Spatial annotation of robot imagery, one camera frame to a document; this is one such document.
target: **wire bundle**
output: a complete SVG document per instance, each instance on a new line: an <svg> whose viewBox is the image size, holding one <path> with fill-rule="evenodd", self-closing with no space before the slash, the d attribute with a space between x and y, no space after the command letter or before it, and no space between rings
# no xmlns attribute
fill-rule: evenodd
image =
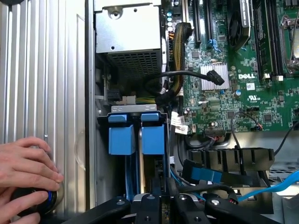
<svg viewBox="0 0 299 224"><path fill-rule="evenodd" d="M185 70L185 42L192 34L190 23L182 22L176 25L174 34L173 57L175 70ZM179 93L184 83L182 75L175 77L171 89L174 90L175 96Z"/></svg>

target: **ribbed metal panel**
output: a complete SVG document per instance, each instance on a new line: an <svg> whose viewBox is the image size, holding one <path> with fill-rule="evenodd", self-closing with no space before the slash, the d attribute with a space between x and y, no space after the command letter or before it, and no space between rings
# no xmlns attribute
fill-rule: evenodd
<svg viewBox="0 0 299 224"><path fill-rule="evenodd" d="M84 0L2 6L1 29L0 143L47 141L65 176L57 214L74 216L85 210Z"/></svg>

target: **dell logo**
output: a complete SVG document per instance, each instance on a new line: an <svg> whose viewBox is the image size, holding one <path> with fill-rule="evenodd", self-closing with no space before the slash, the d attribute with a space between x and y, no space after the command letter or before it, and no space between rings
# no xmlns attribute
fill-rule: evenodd
<svg viewBox="0 0 299 224"><path fill-rule="evenodd" d="M256 78L252 73L251 74L239 74L239 79L251 79Z"/></svg>

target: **hand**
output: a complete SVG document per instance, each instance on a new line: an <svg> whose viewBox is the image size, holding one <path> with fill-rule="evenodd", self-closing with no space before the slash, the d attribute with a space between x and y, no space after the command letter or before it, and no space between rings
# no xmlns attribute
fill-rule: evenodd
<svg viewBox="0 0 299 224"><path fill-rule="evenodd" d="M48 198L48 193L46 191L37 191L30 195L19 197L11 202L10 197L15 188L7 188L0 195L0 224L10 223L10 219L34 205L41 204ZM34 213L25 217L20 218L13 224L39 224L40 215Z"/></svg>
<svg viewBox="0 0 299 224"><path fill-rule="evenodd" d="M7 187L57 191L63 176L46 152L50 152L48 144L35 137L0 145L0 194Z"/></svg>
<svg viewBox="0 0 299 224"><path fill-rule="evenodd" d="M11 202L15 187L40 188L56 191L63 180L47 153L48 144L38 138L29 137L13 143L0 145L0 224L10 223L10 219L21 211L41 204L48 193L38 191L17 198ZM22 217L14 224L38 224L39 214Z"/></svg>

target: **motherboard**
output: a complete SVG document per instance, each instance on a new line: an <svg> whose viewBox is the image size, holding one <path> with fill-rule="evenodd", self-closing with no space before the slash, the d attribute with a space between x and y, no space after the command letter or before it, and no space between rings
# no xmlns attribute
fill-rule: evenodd
<svg viewBox="0 0 299 224"><path fill-rule="evenodd" d="M225 80L215 86L184 78L188 133L229 133L239 111L254 116L262 131L286 131L299 120L299 6L288 2L188 1L194 33L186 44L186 70L206 74L214 69ZM175 5L168 10L171 31L184 18ZM235 129L261 131L243 116L235 118Z"/></svg>

